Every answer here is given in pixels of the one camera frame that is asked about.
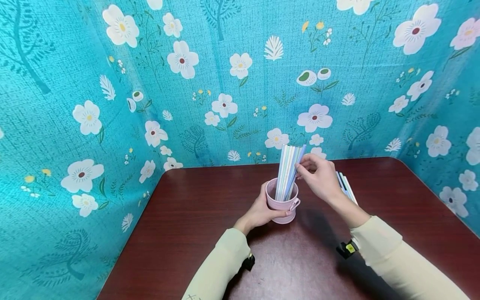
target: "hand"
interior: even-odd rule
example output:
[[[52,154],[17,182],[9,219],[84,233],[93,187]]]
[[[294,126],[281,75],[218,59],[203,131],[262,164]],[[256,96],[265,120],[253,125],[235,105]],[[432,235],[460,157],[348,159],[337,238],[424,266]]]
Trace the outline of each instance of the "hand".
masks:
[[[235,223],[233,228],[236,228],[243,232],[245,236],[250,232],[250,230],[255,227],[265,225],[270,222],[272,219],[278,217],[284,217],[291,215],[289,210],[271,210],[267,206],[267,197],[265,192],[265,187],[267,182],[262,184],[260,188],[260,195],[253,202],[250,209],[244,214],[238,221]]]
[[[306,154],[300,164],[296,164],[297,178],[304,179],[312,192],[324,201],[334,201],[344,194],[338,184],[333,162],[318,157],[315,154]]]

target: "teal backdrop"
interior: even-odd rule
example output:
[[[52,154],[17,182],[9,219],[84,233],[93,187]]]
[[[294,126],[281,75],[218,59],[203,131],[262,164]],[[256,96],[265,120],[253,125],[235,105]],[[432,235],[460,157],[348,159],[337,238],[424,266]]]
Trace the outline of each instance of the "teal backdrop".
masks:
[[[164,172],[282,144],[396,157],[478,235],[479,18],[474,0],[0,0],[0,299],[94,299]]]

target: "yellow tag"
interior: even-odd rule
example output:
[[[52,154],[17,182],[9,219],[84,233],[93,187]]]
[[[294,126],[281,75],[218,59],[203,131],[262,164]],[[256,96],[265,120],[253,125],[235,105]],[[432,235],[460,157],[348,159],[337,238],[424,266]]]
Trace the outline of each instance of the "yellow tag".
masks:
[[[352,244],[348,244],[345,248],[346,248],[350,253],[355,252],[355,248],[352,246]]]

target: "pink cup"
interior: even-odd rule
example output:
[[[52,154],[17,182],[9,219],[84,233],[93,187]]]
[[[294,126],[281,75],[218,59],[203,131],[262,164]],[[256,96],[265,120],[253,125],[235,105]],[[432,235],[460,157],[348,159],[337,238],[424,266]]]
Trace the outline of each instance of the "pink cup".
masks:
[[[287,224],[287,223],[290,223],[293,220],[293,218],[295,218],[295,209],[300,204],[300,199],[297,197],[299,194],[299,188],[296,183],[293,183],[293,190],[291,194],[291,196],[293,197],[290,200],[285,202],[276,201],[274,198],[272,198],[272,196],[275,197],[276,180],[277,178],[273,178],[267,183],[267,186],[265,187],[265,192],[267,194],[267,203],[271,209],[289,210],[292,212],[292,214],[289,216],[275,218],[272,220],[278,224]]]

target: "cup handle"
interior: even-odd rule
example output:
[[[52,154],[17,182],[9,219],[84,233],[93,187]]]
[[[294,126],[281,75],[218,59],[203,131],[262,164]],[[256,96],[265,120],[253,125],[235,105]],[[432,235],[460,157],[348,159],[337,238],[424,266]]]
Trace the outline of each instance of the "cup handle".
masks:
[[[295,208],[297,208],[297,206],[300,205],[300,202],[301,202],[301,201],[300,201],[299,198],[295,199],[295,200],[293,201],[293,203],[292,203],[292,206],[290,206],[289,211],[292,211],[292,210],[294,210]]]

